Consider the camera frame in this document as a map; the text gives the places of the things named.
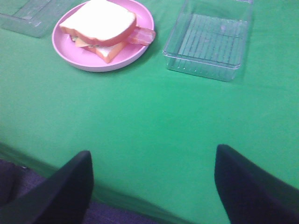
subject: bacon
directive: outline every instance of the bacon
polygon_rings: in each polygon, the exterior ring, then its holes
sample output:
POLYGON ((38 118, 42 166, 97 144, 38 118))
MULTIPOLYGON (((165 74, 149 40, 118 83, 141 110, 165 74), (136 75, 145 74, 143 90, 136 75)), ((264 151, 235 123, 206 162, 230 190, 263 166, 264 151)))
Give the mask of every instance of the bacon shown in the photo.
POLYGON ((136 27, 131 35, 126 39, 128 43, 148 46, 156 37, 156 32, 151 29, 136 27))

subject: sandwich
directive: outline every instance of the sandwich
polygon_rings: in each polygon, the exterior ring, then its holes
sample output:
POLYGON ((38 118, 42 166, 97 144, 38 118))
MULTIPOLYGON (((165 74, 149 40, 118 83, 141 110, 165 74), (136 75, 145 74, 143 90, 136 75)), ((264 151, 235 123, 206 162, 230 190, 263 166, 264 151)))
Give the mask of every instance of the sandwich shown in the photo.
POLYGON ((90 0, 59 24, 76 47, 97 54, 110 63, 129 44, 149 45, 154 30, 137 26, 134 12, 107 0, 90 0))

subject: clear plastic container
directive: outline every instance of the clear plastic container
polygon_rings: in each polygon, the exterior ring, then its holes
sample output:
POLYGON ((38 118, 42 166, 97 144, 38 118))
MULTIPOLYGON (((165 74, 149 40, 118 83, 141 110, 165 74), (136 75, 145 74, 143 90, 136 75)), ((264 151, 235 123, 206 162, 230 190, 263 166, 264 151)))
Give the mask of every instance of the clear plastic container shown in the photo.
POLYGON ((163 50, 167 68, 230 81, 239 70, 252 0, 186 0, 163 50))
POLYGON ((0 26, 33 37, 43 36, 79 0, 0 0, 0 26))

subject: bread crust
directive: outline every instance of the bread crust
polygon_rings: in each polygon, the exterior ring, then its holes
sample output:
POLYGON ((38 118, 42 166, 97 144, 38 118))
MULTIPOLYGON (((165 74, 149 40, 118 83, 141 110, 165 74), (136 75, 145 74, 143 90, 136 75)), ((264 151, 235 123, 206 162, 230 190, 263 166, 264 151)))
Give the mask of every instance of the bread crust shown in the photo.
POLYGON ((124 41, 127 37, 130 36, 130 34, 134 31, 134 29, 136 28, 137 25, 137 18, 136 18, 136 14, 134 12, 131 12, 135 15, 135 19, 134 21, 131 23, 131 25, 122 33, 120 33, 119 35, 108 39, 108 40, 99 40, 97 38, 90 38, 88 36, 85 36, 84 34, 78 32, 75 29, 70 29, 64 26, 60 26, 62 32, 64 32, 65 34, 70 34, 71 36, 77 36, 79 37, 81 40, 83 40, 84 42, 90 44, 90 45, 99 45, 99 46, 103 46, 103 47, 110 47, 113 45, 116 45, 122 41, 124 41))
POLYGON ((98 50, 96 47, 83 47, 83 49, 88 50, 90 52, 93 52, 95 54, 97 54, 100 58, 102 58, 104 60, 104 62, 106 63, 110 63, 118 54, 119 52, 125 48, 125 46, 127 45, 127 42, 122 41, 120 43, 118 43, 109 53, 107 56, 103 56, 103 54, 101 53, 100 50, 98 50))

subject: plastic tray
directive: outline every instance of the plastic tray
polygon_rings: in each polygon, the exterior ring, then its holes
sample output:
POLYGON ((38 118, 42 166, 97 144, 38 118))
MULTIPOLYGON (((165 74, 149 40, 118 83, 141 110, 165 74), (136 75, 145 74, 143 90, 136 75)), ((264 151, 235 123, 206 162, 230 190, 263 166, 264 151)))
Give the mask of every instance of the plastic tray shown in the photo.
POLYGON ((186 0, 163 50, 167 68, 230 81, 241 66, 251 0, 186 0))
POLYGON ((0 0, 0 26, 33 37, 43 36, 80 0, 0 0))

